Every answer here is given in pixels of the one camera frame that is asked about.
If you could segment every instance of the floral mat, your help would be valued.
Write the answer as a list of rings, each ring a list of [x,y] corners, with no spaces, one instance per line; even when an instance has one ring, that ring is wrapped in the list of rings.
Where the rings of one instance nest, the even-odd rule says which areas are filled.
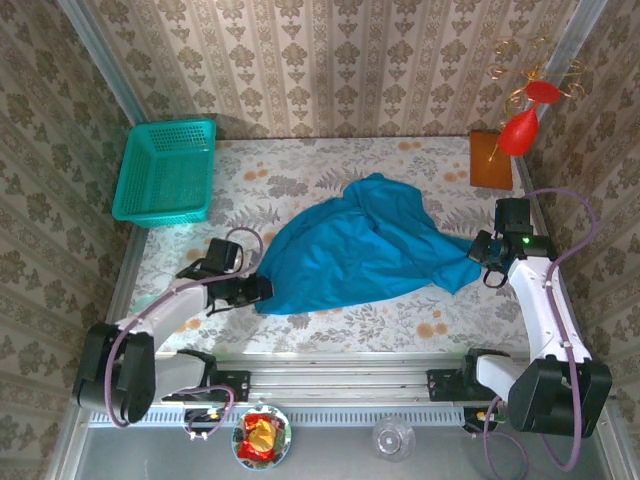
[[[249,226],[268,245],[296,214],[374,172],[419,188],[440,231],[474,238],[480,229],[492,229],[496,199],[523,194],[513,170],[512,192],[471,187],[467,137],[218,142],[208,222],[149,232],[131,308],[140,309],[204,256],[212,237]],[[245,250],[257,248],[250,234],[233,240]],[[528,351],[510,287],[493,290],[478,280],[452,296],[431,285],[391,300],[304,315],[259,315],[253,307],[202,313],[162,350],[461,353],[471,346]]]

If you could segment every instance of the brown board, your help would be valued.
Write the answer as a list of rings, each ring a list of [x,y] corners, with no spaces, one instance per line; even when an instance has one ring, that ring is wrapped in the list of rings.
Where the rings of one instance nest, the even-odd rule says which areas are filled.
[[[511,157],[499,148],[494,151],[499,134],[471,132],[471,172],[470,182],[474,187],[513,189]]]

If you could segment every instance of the gray floor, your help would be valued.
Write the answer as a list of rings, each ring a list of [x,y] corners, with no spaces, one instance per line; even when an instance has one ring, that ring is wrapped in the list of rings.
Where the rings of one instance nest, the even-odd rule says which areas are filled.
[[[207,442],[191,442],[180,428],[92,429],[76,480],[492,478],[479,437],[472,439],[458,428],[421,427],[415,431],[413,455],[394,464],[374,456],[370,428],[299,428],[293,432],[291,450],[282,463],[256,473],[235,460],[229,428]],[[531,458],[530,479],[610,478],[595,435],[584,441],[580,463],[570,474],[561,473],[551,464],[537,435],[519,438]],[[567,458],[571,440],[552,440],[561,458]],[[515,447],[496,438],[492,452],[503,478],[519,478],[522,464]]]

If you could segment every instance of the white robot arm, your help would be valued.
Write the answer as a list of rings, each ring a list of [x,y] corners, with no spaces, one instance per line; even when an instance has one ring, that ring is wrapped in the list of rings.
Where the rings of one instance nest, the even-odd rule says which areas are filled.
[[[545,291],[545,277],[551,260],[548,257],[529,257],[514,260],[509,269],[509,284],[513,287],[529,337],[529,354],[532,363],[535,359],[555,357],[560,362],[568,362],[560,331],[549,305]],[[560,292],[558,270],[553,274],[553,290]],[[556,303],[561,314],[564,328],[569,334],[576,363],[583,364],[591,360],[591,355],[583,345],[564,296],[557,295]],[[516,380],[524,373],[524,368],[511,358],[501,355],[482,355],[478,357],[477,379],[481,385],[490,388],[503,399],[509,398],[509,391]]]
[[[98,324],[89,329],[73,387],[78,405],[107,412],[105,372],[109,368],[111,403],[116,419],[123,424],[139,421],[153,402],[175,392],[229,383],[231,378],[248,378],[248,372],[218,372],[215,357],[202,352],[180,350],[171,357],[155,356],[167,338],[186,321],[207,309],[214,313],[217,300],[226,302],[229,309],[273,295],[266,278],[255,273],[241,278],[236,275],[242,272],[233,273],[241,268],[242,255],[238,244],[213,239],[207,256],[179,272],[159,297],[166,301],[160,300],[143,318],[133,315],[114,325]],[[235,278],[211,281],[223,275]],[[118,337],[124,337],[124,341],[118,348],[115,363],[109,366],[109,353]],[[240,389],[248,391],[248,386]],[[206,395],[212,400],[219,392]],[[236,389],[236,397],[243,398],[243,392]]]
[[[470,349],[459,370],[427,372],[430,398],[488,401],[498,395],[508,403],[509,420],[516,430],[573,435],[570,348],[578,374],[582,436],[588,437],[611,389],[611,372],[593,361],[580,340],[561,294],[557,269],[550,280],[559,314],[556,318],[547,289],[555,252],[548,237],[533,234],[529,219],[528,199],[498,200],[495,235],[481,231],[468,254],[487,267],[487,286],[500,288],[508,280],[513,287],[529,337],[529,365],[524,368],[500,351]],[[497,286],[487,283],[492,272],[503,275]],[[564,327],[566,338],[558,324]]]

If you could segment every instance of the red balloon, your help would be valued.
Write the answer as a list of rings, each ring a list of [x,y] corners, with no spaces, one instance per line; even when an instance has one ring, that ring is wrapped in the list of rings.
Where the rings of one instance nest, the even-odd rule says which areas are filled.
[[[536,80],[527,85],[527,96],[534,102],[551,104],[560,100],[562,92],[549,82]]]
[[[531,109],[513,117],[498,137],[500,150],[508,155],[520,156],[529,151],[538,133],[537,103]]]

